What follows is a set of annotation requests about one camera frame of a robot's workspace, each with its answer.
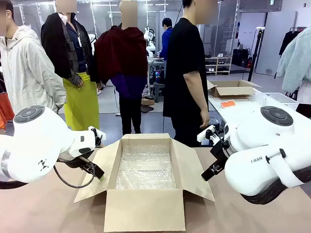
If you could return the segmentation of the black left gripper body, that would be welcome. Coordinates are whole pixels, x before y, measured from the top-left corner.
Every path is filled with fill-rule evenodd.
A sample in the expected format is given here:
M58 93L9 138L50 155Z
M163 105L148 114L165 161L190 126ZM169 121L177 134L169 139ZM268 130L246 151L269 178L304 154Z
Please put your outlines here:
M79 156L64 163L70 168L80 168L89 174L96 174L96 166L85 157Z

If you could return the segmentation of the person's right hand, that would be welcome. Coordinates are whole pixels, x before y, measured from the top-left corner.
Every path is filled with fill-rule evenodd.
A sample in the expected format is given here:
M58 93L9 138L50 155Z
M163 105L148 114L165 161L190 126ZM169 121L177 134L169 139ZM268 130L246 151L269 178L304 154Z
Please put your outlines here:
M208 126L208 123L210 120L209 112L208 112L208 110L204 109L204 110L201 110L200 115L202 118L202 124L201 124L200 128L205 129Z

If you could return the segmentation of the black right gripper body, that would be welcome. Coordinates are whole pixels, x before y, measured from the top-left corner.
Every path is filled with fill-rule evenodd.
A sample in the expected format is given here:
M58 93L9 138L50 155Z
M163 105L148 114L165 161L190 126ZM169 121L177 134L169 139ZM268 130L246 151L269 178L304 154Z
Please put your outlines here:
M225 168L225 164L229 158L227 149L229 148L228 140L218 141L211 149L212 155L216 158L216 161L210 166L213 174L219 174Z

